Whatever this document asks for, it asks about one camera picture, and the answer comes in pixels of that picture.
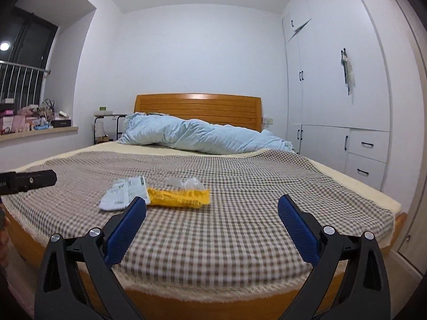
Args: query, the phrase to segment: mattress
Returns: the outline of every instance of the mattress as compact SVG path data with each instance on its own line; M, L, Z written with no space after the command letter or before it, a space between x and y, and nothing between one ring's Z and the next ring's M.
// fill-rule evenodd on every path
M305 280L311 266L301 260L277 220L274 203L284 192L303 210L310 204L321 224L347 234L372 230L380 247L389 244L400 210L387 207L392 201L363 184L276 150L208 156L112 142L19 171L29 167L53 168L57 186L6 197L4 203L43 244L52 230L72 237L86 233L89 226L102 226L111 213L100 213L97 201L117 177L142 173L149 186L162 187L166 174L195 175L213 189L207 208L150 208L122 264L114 268L128 289L184 300L249 299L286 292Z

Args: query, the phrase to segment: white metal railing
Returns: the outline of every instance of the white metal railing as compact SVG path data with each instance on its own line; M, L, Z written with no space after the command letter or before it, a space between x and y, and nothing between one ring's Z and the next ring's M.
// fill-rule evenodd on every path
M14 98L16 109L39 104L43 81L50 70L0 60L0 100Z

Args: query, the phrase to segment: blue gripper pad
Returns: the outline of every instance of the blue gripper pad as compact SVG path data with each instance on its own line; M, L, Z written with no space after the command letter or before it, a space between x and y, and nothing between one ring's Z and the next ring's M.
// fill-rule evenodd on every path
M122 261L147 214L147 206L142 198L135 198L129 207L106 242L104 261L110 268Z
M320 261L318 240L298 210L294 208L286 196L282 196L279 199L277 210L283 225L291 236L302 259L305 262L311 263L313 267L317 266Z

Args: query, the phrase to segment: blue duvet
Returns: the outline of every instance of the blue duvet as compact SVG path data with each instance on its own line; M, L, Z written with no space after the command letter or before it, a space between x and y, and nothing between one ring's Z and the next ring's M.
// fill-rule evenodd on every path
M213 125L202 120L182 120L170 115L135 113L126 117L119 143L158 144L206 154L241 154L262 148L292 151L292 144L270 131L257 132L231 125Z

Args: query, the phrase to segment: wooden window ledge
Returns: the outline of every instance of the wooden window ledge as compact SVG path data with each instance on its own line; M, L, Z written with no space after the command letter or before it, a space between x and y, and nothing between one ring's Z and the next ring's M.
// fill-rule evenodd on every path
M8 133L6 135L0 135L0 142L7 141L9 139L18 139L18 138L31 137L36 135L45 135L48 133L71 132L71 131L78 131L78 126L56 127L53 129Z

